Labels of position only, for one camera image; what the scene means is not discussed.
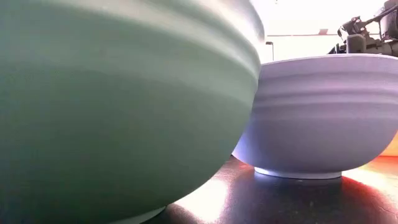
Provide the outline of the large teal bowl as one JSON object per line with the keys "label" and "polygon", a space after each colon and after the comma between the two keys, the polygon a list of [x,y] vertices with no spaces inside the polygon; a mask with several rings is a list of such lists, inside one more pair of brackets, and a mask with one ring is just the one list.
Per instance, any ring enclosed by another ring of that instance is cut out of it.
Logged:
{"label": "large teal bowl", "polygon": [[251,0],[0,0],[0,224],[139,223],[249,120]]}

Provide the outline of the black table mat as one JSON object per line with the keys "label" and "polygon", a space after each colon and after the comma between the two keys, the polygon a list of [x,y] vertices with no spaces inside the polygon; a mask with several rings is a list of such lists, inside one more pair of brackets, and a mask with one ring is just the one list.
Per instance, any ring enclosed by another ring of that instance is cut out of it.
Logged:
{"label": "black table mat", "polygon": [[327,180],[262,175],[231,157],[144,224],[398,224],[398,157]]}

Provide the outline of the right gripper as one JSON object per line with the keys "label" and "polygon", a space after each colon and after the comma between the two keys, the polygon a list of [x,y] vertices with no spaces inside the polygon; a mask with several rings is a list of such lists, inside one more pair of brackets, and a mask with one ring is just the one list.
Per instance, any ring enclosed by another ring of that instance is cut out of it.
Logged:
{"label": "right gripper", "polygon": [[398,40],[381,40],[370,36],[366,22],[359,16],[344,23],[337,32],[343,43],[336,44],[329,54],[380,54],[398,57]]}

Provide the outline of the large lavender-blue bowl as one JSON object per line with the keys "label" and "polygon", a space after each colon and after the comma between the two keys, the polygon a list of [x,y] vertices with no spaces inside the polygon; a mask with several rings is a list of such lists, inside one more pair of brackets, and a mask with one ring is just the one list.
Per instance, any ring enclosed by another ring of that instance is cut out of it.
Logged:
{"label": "large lavender-blue bowl", "polygon": [[333,179],[398,134],[398,58],[333,54],[262,65],[233,156],[260,174]]}

